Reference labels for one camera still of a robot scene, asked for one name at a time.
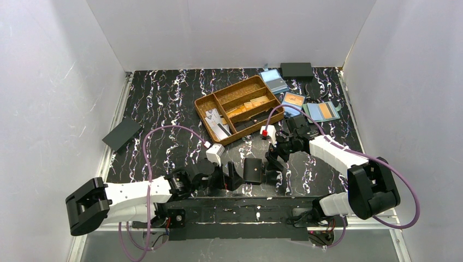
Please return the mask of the black leather card holder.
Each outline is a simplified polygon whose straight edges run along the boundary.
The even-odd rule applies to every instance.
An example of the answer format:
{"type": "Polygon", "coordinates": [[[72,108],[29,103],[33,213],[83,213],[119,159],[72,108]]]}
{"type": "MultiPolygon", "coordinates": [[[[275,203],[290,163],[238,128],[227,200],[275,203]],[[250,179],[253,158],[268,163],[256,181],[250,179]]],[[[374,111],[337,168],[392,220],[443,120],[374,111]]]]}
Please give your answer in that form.
{"type": "Polygon", "coordinates": [[[246,184],[260,185],[264,171],[263,161],[260,158],[245,158],[243,178],[246,184]]]}

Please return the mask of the green card wallet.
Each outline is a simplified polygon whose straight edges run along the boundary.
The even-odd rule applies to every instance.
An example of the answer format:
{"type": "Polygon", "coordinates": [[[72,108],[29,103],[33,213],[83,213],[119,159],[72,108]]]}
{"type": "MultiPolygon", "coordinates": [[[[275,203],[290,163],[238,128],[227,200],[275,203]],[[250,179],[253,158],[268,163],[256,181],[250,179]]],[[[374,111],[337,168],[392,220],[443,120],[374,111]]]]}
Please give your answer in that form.
{"type": "Polygon", "coordinates": [[[322,103],[306,103],[302,105],[304,112],[311,117],[312,120],[319,122],[327,122],[340,119],[340,107],[335,107],[331,101],[322,103]]]}

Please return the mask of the dark grey card case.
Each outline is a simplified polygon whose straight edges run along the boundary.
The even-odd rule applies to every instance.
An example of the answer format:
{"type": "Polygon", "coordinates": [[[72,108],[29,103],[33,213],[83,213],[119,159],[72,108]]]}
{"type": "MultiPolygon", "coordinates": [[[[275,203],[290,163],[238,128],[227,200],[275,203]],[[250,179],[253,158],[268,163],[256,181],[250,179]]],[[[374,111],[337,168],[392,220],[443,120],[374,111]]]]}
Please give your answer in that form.
{"type": "Polygon", "coordinates": [[[141,124],[129,117],[126,117],[102,138],[102,142],[108,145],[113,151],[117,152],[124,145],[128,144],[142,130],[142,128],[141,124]]]}

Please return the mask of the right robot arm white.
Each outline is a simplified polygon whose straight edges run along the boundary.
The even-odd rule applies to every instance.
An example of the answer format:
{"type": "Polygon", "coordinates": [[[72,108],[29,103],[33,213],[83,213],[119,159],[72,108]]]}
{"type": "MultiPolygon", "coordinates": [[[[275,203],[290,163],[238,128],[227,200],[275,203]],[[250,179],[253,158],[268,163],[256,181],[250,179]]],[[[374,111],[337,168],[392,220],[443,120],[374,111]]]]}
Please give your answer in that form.
{"type": "Polygon", "coordinates": [[[263,139],[270,139],[265,157],[268,169],[281,171],[281,158],[288,161],[295,152],[306,152],[329,164],[347,180],[347,191],[319,197],[312,202],[314,219],[355,215],[366,220],[400,204],[401,199],[391,171],[382,163],[348,152],[327,135],[309,131],[301,135],[281,136],[269,128],[261,129],[263,139]]]}

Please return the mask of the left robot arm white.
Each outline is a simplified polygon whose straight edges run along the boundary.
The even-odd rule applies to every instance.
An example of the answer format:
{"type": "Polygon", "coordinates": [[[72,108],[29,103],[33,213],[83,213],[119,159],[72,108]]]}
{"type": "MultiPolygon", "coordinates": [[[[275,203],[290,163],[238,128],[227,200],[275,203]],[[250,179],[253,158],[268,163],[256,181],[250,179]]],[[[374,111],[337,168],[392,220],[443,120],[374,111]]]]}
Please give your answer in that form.
{"type": "Polygon", "coordinates": [[[187,199],[197,190],[234,191],[244,183],[233,162],[228,172],[207,159],[180,167],[151,182],[105,183],[95,177],[66,197],[72,236],[89,234],[101,225],[118,222],[151,223],[162,227],[175,215],[166,203],[187,199]]]}

